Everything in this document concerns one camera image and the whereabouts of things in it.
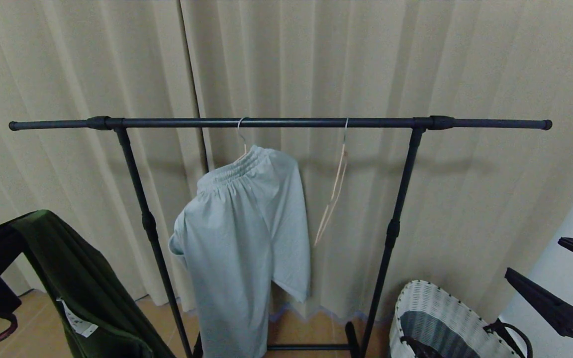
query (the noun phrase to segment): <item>beige curtain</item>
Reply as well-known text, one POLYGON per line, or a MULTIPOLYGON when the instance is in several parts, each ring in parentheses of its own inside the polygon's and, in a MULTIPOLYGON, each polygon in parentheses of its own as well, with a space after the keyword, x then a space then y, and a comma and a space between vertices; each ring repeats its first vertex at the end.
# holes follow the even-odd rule
MULTIPOLYGON (((419 150, 379 317, 422 278, 493 319, 512 295, 505 268, 527 271, 573 203, 573 2, 0 2, 0 222, 52 209, 134 298, 166 301, 115 136, 13 133, 9 120, 430 114, 554 121, 427 132, 419 150)), ((241 132, 299 161, 314 237, 343 129, 241 132)), ((231 163, 242 141, 234 129, 130 133, 166 245, 202 158, 231 163)), ((312 297, 293 304, 303 315, 368 311, 409 135, 349 129, 312 297)), ((189 277, 167 259, 190 310, 189 277)), ((22 260, 7 274, 37 287, 22 260)))

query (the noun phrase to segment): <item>gray stripe on basket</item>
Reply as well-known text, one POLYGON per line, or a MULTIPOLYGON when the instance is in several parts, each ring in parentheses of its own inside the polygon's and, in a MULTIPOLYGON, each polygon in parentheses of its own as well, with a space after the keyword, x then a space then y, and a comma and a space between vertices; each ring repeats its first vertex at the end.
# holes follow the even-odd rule
POLYGON ((460 335, 446 324, 420 311, 407 311, 400 320, 403 336, 431 346, 443 358, 480 358, 460 335))

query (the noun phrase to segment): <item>basket handle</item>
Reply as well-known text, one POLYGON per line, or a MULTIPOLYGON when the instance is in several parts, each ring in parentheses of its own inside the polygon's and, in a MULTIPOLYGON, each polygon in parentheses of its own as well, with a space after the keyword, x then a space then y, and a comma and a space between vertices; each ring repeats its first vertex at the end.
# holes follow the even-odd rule
POLYGON ((517 335, 521 336, 521 339, 523 340, 523 342, 525 342, 525 347, 527 349, 527 358, 534 358, 534 352, 532 350, 532 343, 530 342, 530 340, 527 338, 527 336, 525 335, 525 333, 523 333, 523 331, 521 331, 520 329, 514 327, 513 325, 509 324, 509 323, 505 323, 505 322, 500 322, 499 320, 488 324, 487 326, 485 326, 483 328, 484 331, 486 331, 486 333, 493 333, 496 331, 496 329, 498 327, 503 327, 503 328, 509 328, 512 329, 513 331, 516 332, 517 335))

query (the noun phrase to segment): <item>elastic waistband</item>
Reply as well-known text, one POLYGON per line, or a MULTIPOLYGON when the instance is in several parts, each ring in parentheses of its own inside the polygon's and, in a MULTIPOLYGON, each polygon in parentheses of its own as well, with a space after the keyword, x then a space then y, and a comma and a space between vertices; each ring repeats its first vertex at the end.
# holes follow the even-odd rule
POLYGON ((221 166, 198 179, 198 193, 214 190, 240 178, 255 168, 267 156, 266 150, 253 145, 242 158, 230 165, 221 166))

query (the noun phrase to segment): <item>brown floor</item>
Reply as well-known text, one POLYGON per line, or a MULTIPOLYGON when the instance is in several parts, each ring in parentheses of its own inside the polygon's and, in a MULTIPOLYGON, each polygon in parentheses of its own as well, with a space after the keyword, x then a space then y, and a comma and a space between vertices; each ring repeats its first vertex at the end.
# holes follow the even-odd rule
MULTIPOLYGON (((61 320, 48 295, 31 291, 21 297, 23 304, 15 311, 19 327, 8 339, 0 342, 0 358, 68 358, 71 357, 63 335, 61 320)), ((167 342, 177 357, 184 358, 183 346, 178 336, 173 317, 167 305, 155 306, 149 297, 137 302, 143 313, 167 342)), ((198 335, 198 319, 194 315, 183 315, 183 323, 189 341, 193 345, 198 335)), ((358 337, 364 330, 361 320, 353 321, 358 337)), ((0 331, 7 327, 7 321, 0 320, 0 331)), ((344 327, 331 320, 324 313, 318 313, 309 322, 303 322, 298 315, 287 311, 275 324, 269 324, 269 344, 312 344, 346 342, 344 327)), ((388 329, 375 326, 369 345, 368 356, 382 358, 388 351, 388 329)), ((348 358, 348 352, 269 352, 266 358, 348 358)))

